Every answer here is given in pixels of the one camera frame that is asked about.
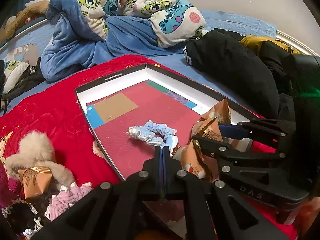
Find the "beige plush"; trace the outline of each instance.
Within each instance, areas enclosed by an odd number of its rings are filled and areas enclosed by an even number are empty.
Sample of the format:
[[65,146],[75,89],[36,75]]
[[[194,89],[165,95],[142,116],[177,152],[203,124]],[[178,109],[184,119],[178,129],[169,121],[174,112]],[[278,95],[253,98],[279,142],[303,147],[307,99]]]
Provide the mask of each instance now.
[[29,169],[43,166],[51,169],[57,188],[69,187],[75,182],[70,170],[61,164],[55,163],[55,153],[51,141],[45,133],[32,131],[19,142],[19,153],[5,159],[7,174],[19,180],[18,169]]
[[48,9],[49,1],[40,1],[26,7],[23,11],[16,15],[16,19],[9,21],[3,30],[0,31],[0,42],[9,39],[14,32],[25,24],[25,20],[29,17],[35,17],[39,14],[45,15]]

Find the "pink circle print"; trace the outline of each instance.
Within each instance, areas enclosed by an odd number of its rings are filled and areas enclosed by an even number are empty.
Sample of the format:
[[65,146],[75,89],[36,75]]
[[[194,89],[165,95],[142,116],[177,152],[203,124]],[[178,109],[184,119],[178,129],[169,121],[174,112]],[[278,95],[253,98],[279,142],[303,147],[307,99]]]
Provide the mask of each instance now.
[[190,20],[191,20],[193,23],[198,23],[198,22],[200,22],[200,15],[198,15],[197,13],[192,12],[192,13],[190,13],[189,17],[190,17]]

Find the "purple spot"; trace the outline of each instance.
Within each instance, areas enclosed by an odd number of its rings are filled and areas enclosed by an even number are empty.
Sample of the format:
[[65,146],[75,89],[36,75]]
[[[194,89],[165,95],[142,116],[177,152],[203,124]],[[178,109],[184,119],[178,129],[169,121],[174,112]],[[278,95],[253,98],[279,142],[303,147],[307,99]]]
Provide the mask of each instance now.
[[177,16],[176,17],[176,22],[178,22],[178,23],[182,22],[182,18],[180,16]]

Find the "cartoon print blanket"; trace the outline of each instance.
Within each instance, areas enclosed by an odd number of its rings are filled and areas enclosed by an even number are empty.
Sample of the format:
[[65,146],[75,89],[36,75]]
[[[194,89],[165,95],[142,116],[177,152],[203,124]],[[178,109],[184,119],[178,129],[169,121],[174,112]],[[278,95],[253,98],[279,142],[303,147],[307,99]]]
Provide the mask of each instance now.
[[55,25],[41,59],[48,81],[125,54],[182,53],[205,26],[187,0],[51,0],[46,18]]

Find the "blue crocheted scrunchie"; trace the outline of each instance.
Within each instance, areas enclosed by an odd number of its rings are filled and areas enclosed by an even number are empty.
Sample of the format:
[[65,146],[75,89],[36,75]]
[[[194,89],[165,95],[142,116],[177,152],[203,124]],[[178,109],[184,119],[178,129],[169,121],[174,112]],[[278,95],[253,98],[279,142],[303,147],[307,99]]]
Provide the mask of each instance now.
[[[151,146],[160,146],[161,148],[169,146],[170,154],[172,155],[173,149],[178,144],[178,137],[175,136],[176,132],[177,130],[167,127],[166,124],[156,124],[149,120],[144,126],[129,127],[129,132],[127,132],[127,134],[129,134],[130,137],[144,141]],[[163,136],[165,142],[161,137],[156,137],[156,134]]]

